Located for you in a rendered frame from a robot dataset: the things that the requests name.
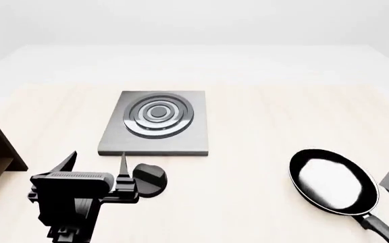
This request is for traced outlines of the black round stove knob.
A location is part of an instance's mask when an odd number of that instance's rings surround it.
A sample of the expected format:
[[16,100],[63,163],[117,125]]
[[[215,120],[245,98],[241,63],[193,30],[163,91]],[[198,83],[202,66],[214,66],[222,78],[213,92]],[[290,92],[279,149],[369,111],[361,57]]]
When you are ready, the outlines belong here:
[[167,174],[157,165],[138,164],[132,172],[141,198],[160,195],[167,186]]

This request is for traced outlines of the black frying pan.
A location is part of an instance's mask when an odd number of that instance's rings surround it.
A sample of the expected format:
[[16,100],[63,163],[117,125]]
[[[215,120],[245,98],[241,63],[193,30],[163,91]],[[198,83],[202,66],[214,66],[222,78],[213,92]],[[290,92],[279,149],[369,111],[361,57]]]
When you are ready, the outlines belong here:
[[307,202],[331,214],[350,216],[389,243],[389,226],[371,214],[380,199],[378,185],[362,167],[332,151],[303,149],[292,156],[288,172]]

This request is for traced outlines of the grey square stove plate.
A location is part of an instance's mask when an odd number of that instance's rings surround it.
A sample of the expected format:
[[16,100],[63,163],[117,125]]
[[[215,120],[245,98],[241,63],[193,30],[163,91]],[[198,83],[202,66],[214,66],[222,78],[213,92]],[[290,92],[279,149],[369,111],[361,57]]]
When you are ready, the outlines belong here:
[[124,90],[98,145],[102,156],[206,156],[203,90]]

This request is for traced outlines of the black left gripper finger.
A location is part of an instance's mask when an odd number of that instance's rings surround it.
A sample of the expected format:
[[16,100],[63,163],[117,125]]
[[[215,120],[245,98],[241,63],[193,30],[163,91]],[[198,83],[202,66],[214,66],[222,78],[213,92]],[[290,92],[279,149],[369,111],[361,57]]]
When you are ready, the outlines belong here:
[[74,151],[66,159],[64,159],[59,165],[51,169],[50,172],[58,171],[72,171],[76,162],[77,152]]
[[115,189],[118,192],[136,192],[137,191],[136,182],[133,178],[130,177],[130,174],[128,171],[125,153],[122,153],[122,156],[121,156],[120,171],[119,171],[119,175],[116,178]]

